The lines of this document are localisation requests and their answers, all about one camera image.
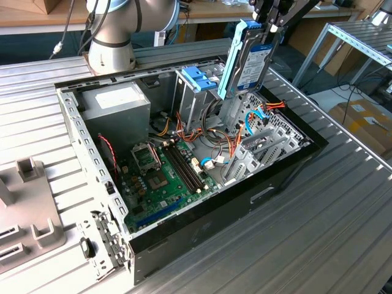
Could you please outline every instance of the motherboard chip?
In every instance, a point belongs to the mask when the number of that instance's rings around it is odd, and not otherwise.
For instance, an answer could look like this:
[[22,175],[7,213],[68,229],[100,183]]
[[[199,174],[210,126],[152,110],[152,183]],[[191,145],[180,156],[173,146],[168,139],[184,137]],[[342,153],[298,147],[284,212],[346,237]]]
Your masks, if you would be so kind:
[[141,207],[140,205],[132,208],[132,212],[134,213],[134,215],[137,215],[139,213],[142,213],[144,211],[143,207]]
[[147,182],[152,188],[152,190],[157,190],[161,187],[166,186],[169,183],[161,170],[150,173],[147,177]]

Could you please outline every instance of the side panel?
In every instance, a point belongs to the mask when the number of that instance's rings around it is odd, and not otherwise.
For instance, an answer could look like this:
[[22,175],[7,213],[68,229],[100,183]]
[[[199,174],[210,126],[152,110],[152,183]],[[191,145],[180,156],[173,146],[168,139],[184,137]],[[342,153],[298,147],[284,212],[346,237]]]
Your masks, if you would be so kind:
[[317,156],[318,153],[283,169],[271,179],[263,181],[243,194],[236,195],[237,197],[232,201],[205,214],[170,236],[162,238],[161,241],[149,248],[135,252],[135,284],[140,283],[179,256],[268,201],[273,195],[284,189],[295,175],[302,170],[305,163]]

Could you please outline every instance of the ram slot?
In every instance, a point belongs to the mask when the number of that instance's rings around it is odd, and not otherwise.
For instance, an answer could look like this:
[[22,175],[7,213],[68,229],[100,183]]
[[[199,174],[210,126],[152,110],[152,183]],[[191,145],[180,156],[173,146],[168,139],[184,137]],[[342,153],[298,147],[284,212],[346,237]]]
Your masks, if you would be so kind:
[[164,153],[188,190],[195,193],[197,189],[201,189],[203,187],[203,183],[199,180],[190,166],[188,166],[175,146],[166,147],[164,149]]

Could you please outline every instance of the metal workbench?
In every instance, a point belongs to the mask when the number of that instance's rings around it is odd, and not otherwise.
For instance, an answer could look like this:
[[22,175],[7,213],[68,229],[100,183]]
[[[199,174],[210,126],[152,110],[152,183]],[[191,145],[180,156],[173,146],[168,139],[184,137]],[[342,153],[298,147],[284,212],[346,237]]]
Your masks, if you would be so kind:
[[360,78],[372,61],[376,61],[380,65],[392,70],[392,53],[386,50],[386,46],[392,44],[392,28],[383,29],[381,27],[374,26],[369,21],[327,23],[305,59],[305,62],[295,76],[293,85],[299,85],[313,61],[314,56],[321,49],[329,33],[335,35],[337,39],[326,54],[324,60],[321,62],[321,69],[323,69],[329,62],[330,58],[334,56],[336,49],[345,42],[369,57],[364,66],[351,80],[352,85]]
[[[139,50],[137,57],[225,54],[229,45],[175,45]],[[2,293],[131,289],[124,269],[96,284],[78,245],[75,221],[94,196],[53,83],[90,75],[83,58],[0,67],[0,168],[30,155],[44,162],[68,238],[59,249],[1,275]],[[377,293],[392,275],[392,168],[273,70],[265,86],[329,141],[326,150],[282,194],[131,293]]]

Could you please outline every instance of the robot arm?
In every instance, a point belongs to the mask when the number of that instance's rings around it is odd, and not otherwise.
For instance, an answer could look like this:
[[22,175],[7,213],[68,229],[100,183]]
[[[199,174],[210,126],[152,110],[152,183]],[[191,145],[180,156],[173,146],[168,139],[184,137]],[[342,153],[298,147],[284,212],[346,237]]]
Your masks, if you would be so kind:
[[[109,10],[105,15],[108,1]],[[179,13],[177,0],[87,1],[89,12],[95,6],[96,19],[91,28],[91,33],[95,36],[88,59],[92,69],[100,74],[133,69],[135,56],[130,35],[134,32],[170,29],[175,25]]]

